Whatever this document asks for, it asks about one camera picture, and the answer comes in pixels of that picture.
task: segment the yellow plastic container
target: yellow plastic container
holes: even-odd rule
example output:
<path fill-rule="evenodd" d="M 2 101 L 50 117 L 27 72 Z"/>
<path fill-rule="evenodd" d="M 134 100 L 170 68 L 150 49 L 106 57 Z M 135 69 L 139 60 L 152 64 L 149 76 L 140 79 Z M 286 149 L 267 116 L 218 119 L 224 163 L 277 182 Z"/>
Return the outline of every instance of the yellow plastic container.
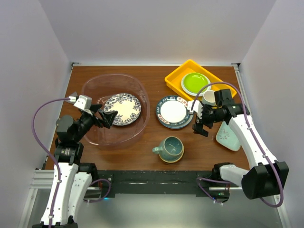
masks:
<path fill-rule="evenodd" d="M 218 77 L 214 74 L 210 73 L 205 68 L 201 67 L 199 64 L 194 62 L 192 59 L 187 60 L 184 62 L 180 67 L 175 69 L 172 73 L 165 77 L 165 82 L 167 86 L 176 92 L 179 96 L 185 98 L 188 101 L 194 99 L 194 96 L 187 94 L 181 87 L 181 80 L 182 78 L 190 73 L 201 73 L 205 75 L 210 82 L 222 82 Z M 225 85 L 225 84 L 215 84 L 211 86 L 211 90 L 218 91 L 220 89 L 230 89 L 231 95 L 234 97 L 237 92 L 232 87 Z"/>

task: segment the white cup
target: white cup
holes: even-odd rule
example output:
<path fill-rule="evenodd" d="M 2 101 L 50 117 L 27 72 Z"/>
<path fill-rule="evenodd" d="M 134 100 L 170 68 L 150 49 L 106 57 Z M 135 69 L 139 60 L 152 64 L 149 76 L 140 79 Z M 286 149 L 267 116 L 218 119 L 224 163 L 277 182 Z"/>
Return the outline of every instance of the white cup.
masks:
<path fill-rule="evenodd" d="M 206 91 L 203 95 L 202 102 L 205 105 L 215 106 L 216 103 L 215 103 L 214 91 L 213 90 Z"/>

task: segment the blue rimmed plate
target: blue rimmed plate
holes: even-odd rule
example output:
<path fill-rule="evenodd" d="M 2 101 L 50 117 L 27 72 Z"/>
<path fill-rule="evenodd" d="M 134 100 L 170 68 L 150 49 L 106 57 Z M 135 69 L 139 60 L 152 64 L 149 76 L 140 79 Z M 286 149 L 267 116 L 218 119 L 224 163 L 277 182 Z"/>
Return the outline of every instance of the blue rimmed plate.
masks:
<path fill-rule="evenodd" d="M 104 105 L 104 112 L 118 111 L 113 125 L 125 126 L 133 123 L 141 114 L 142 106 L 132 94 L 116 94 Z"/>
<path fill-rule="evenodd" d="M 187 126 L 193 115 L 187 111 L 188 102 L 180 96 L 171 95 L 161 99 L 156 106 L 156 115 L 162 125 L 171 129 Z"/>

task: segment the mug handle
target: mug handle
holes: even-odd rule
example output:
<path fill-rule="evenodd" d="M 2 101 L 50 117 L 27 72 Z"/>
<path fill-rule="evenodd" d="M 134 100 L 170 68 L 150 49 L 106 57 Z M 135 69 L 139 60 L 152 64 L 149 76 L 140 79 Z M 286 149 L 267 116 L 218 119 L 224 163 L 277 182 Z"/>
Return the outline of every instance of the mug handle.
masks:
<path fill-rule="evenodd" d="M 162 147 L 161 147 L 161 146 L 154 147 L 154 148 L 152 149 L 152 152 L 155 153 L 155 154 L 159 154 L 160 151 L 162 151 Z"/>

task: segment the green mug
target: green mug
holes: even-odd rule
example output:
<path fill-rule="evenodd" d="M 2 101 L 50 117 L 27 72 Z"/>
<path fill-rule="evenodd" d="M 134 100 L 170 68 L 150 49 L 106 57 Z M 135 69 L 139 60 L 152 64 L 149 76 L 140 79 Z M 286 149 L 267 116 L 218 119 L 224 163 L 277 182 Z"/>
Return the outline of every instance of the green mug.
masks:
<path fill-rule="evenodd" d="M 184 145 L 177 137 L 170 136 L 164 139 L 158 147 L 152 149 L 166 163 L 178 162 L 184 155 Z"/>

